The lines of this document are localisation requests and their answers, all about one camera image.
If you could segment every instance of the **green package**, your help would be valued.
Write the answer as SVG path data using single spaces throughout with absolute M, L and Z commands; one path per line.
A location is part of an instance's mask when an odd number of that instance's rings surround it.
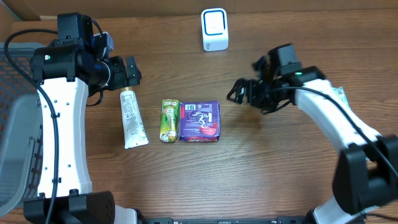
M 178 100 L 163 100 L 162 119 L 160 120 L 160 140 L 163 142 L 175 142 L 177 140 L 178 112 L 180 103 Z

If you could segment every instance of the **wood grain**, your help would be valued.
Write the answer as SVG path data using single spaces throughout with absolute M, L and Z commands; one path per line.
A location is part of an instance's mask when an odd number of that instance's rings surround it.
M 343 86 L 353 111 L 382 134 L 398 133 L 398 10 L 278 12 L 228 17 L 229 49 L 204 53 L 198 16 L 99 19 L 113 55 L 134 55 L 135 90 L 149 145 L 125 150 L 118 92 L 86 111 L 87 162 L 94 191 L 147 217 L 264 218 L 304 215 L 331 196 L 337 156 L 311 119 L 294 106 L 267 116 L 225 100 L 251 62 L 292 42 L 306 66 Z M 12 30 L 56 29 L 56 22 L 15 22 Z M 50 42 L 32 34 L 20 42 Z M 89 99 L 96 101 L 97 95 Z M 218 100 L 216 143 L 159 141 L 162 99 Z M 395 215 L 392 203 L 379 213 Z M 23 223 L 21 209 L 0 223 Z M 368 223 L 381 223 L 370 219 Z

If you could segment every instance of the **purple box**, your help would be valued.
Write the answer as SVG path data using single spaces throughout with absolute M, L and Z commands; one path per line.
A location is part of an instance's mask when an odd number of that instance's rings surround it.
M 217 141 L 221 134 L 220 103 L 180 103 L 179 127 L 182 141 Z

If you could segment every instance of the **wooden tabletop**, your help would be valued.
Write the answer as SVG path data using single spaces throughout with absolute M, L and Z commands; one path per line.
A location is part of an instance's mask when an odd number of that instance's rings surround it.
M 98 19 L 114 40 L 112 55 L 136 57 L 135 88 L 149 145 L 124 149 L 119 92 L 86 111 L 86 151 L 95 192 L 147 217 L 272 218 L 305 215 L 332 195 L 337 155 L 296 106 L 262 116 L 226 101 L 251 63 L 293 43 L 304 66 L 343 86 L 352 110 L 381 134 L 398 134 L 398 10 L 278 12 L 228 16 L 229 48 L 204 52 L 200 16 Z M 56 29 L 55 21 L 15 22 L 12 30 Z M 49 43 L 50 34 L 18 42 Z M 94 103 L 98 95 L 89 99 Z M 221 103 L 216 143 L 159 141 L 163 99 Z M 396 215 L 393 203 L 377 212 Z M 20 223 L 17 209 L 0 223 Z M 380 223 L 378 219 L 368 223 Z

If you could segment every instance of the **wooden surface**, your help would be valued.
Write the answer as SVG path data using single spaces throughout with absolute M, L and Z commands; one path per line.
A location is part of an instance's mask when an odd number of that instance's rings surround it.
M 261 116 L 225 100 L 251 63 L 292 42 L 305 66 L 317 65 L 343 86 L 353 111 L 381 134 L 398 134 L 398 10 L 278 12 L 228 17 L 229 49 L 204 53 L 199 16 L 100 19 L 113 55 L 134 55 L 142 72 L 135 90 L 149 145 L 124 149 L 119 93 L 86 111 L 87 163 L 94 191 L 147 217 L 264 218 L 304 215 L 331 197 L 336 152 L 295 106 Z M 55 21 L 15 22 L 12 30 L 56 29 Z M 50 34 L 20 42 L 49 43 Z M 162 99 L 218 100 L 216 143 L 159 141 Z M 379 213 L 396 215 L 393 203 Z M 17 209 L 0 223 L 22 222 Z M 381 223 L 373 219 L 368 223 Z

